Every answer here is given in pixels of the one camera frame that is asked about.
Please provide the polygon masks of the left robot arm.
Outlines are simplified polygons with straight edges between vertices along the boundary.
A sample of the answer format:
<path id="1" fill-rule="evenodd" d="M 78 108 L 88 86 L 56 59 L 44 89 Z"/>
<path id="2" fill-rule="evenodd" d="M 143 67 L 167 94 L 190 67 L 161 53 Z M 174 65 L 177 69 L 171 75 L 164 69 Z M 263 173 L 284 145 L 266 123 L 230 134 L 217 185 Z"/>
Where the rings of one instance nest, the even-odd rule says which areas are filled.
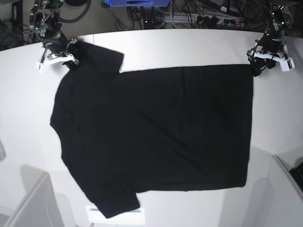
<path id="1" fill-rule="evenodd" d="M 261 39 L 255 41 L 247 51 L 253 76 L 259 76 L 265 69 L 278 63 L 283 72 L 295 68 L 294 60 L 288 54 L 285 32 L 292 27 L 293 19 L 285 6 L 274 5 L 269 0 L 261 4 L 265 16 L 266 29 Z"/>

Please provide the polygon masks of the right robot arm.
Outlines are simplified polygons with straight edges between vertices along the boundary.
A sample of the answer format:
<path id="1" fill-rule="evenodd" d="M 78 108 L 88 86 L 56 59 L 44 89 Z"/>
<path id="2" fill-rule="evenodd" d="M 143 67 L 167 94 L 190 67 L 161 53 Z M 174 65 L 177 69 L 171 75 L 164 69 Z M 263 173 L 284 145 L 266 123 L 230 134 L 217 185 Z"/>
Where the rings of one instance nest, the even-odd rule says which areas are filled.
<path id="1" fill-rule="evenodd" d="M 77 59 L 76 39 L 68 39 L 61 31 L 57 10 L 63 0 L 36 0 L 30 12 L 30 32 L 42 39 L 44 52 L 37 61 L 36 68 L 43 72 L 55 64 L 66 65 L 76 70 L 80 64 Z"/>

